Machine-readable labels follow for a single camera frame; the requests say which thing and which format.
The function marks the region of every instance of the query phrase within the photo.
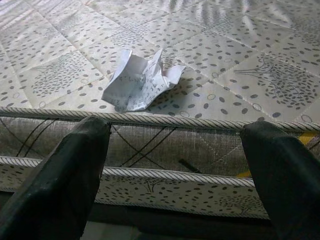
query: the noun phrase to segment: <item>quilted fabric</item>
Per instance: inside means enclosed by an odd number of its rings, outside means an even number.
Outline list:
[[[0,106],[116,112],[121,49],[164,48],[186,70],[137,114],[319,122],[319,18],[318,0],[2,0]]]

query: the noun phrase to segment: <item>mattress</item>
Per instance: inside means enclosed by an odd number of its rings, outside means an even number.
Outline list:
[[[320,154],[318,19],[318,0],[0,1],[1,190],[97,115],[113,123],[97,201],[267,218],[252,180],[239,178],[250,177],[239,130],[277,122]],[[173,89],[139,112],[101,100],[123,49],[150,60],[161,48],[164,70],[186,66]],[[159,189],[177,181],[169,203]],[[157,200],[107,194],[120,183]],[[181,201],[183,191],[216,205]]]

